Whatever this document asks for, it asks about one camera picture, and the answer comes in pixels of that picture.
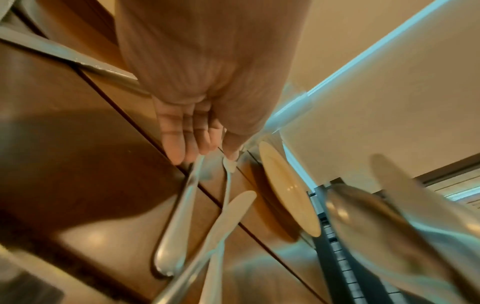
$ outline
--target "silver utensil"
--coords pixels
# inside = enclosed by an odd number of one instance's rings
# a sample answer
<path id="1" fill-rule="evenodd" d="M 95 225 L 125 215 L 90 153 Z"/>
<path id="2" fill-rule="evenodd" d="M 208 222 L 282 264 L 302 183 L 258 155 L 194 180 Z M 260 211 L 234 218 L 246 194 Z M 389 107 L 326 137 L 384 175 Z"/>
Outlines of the silver utensil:
<path id="1" fill-rule="evenodd" d="M 0 27 L 0 40 L 42 53 L 44 55 L 74 63 L 88 69 L 89 71 L 111 77 L 114 80 L 119 81 L 121 84 L 138 92 L 148 94 L 141 88 L 138 79 L 132 73 L 79 53 L 49 39 L 45 39 L 34 34 L 29 35 L 21 33 L 3 26 Z"/>
<path id="2" fill-rule="evenodd" d="M 187 256 L 195 194 L 197 192 L 200 170 L 204 158 L 203 155 L 199 155 L 193 163 L 186 184 L 178 198 L 178 204 L 173 212 L 170 223 L 153 256 L 153 264 L 162 275 L 177 275 L 184 266 Z"/>
<path id="3" fill-rule="evenodd" d="M 195 281 L 207 264 L 217 246 L 226 240 L 255 201 L 255 191 L 246 191 L 234 198 L 228 208 L 221 213 L 206 236 L 206 239 L 188 267 L 176 277 L 166 289 L 158 295 L 152 304 L 177 304 L 187 293 L 188 287 Z"/>
<path id="4" fill-rule="evenodd" d="M 230 187 L 232 184 L 232 174 L 235 173 L 237 162 L 223 157 L 223 167 L 226 172 L 225 196 L 223 197 L 222 212 L 227 209 L 230 201 Z M 220 242 L 214 254 L 211 256 L 208 264 L 203 290 L 199 304 L 220 304 L 222 302 L 222 264 L 224 262 L 225 243 Z"/>
<path id="5" fill-rule="evenodd" d="M 372 172 L 416 231 L 468 282 L 465 292 L 480 302 L 480 220 L 465 206 L 423 188 L 382 155 L 371 158 Z"/>
<path id="6" fill-rule="evenodd" d="M 0 21 L 7 15 L 16 0 L 0 0 Z"/>
<path id="7" fill-rule="evenodd" d="M 325 205 L 337 237 L 368 270 L 432 302 L 467 303 L 448 264 L 381 198 L 334 185 Z"/>

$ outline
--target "table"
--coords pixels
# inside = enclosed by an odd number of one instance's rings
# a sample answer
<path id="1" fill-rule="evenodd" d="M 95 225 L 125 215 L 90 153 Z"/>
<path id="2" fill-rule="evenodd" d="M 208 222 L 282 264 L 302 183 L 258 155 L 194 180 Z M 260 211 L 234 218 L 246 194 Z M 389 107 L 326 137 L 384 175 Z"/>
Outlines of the table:
<path id="1" fill-rule="evenodd" d="M 77 34 L 95 37 L 60 1 L 24 1 L 21 11 L 43 25 L 39 28 L 44 33 L 63 33 L 65 41 L 59 42 L 67 46 L 79 43 Z M 70 23 L 62 28 L 62 20 Z M 26 30 L 15 16 L 8 22 Z M 111 43 L 100 38 L 94 44 L 117 54 L 105 55 L 105 61 L 118 60 L 122 67 L 116 46 L 107 47 Z M 152 299 L 168 283 L 152 274 L 152 253 L 185 175 L 161 152 L 149 98 L 4 43 L 0 71 L 0 207 L 118 282 L 138 301 Z M 214 178 L 202 179 L 203 191 L 197 192 L 189 257 L 220 213 L 221 199 L 208 188 L 222 188 L 221 155 L 210 157 L 205 164 L 216 163 L 216 169 L 202 173 Z M 243 189 L 258 190 L 242 172 L 234 180 L 232 196 Z M 315 251 L 279 224 L 261 196 L 226 242 L 224 300 L 325 301 Z M 199 279 L 185 303 L 198 301 L 201 287 Z"/>

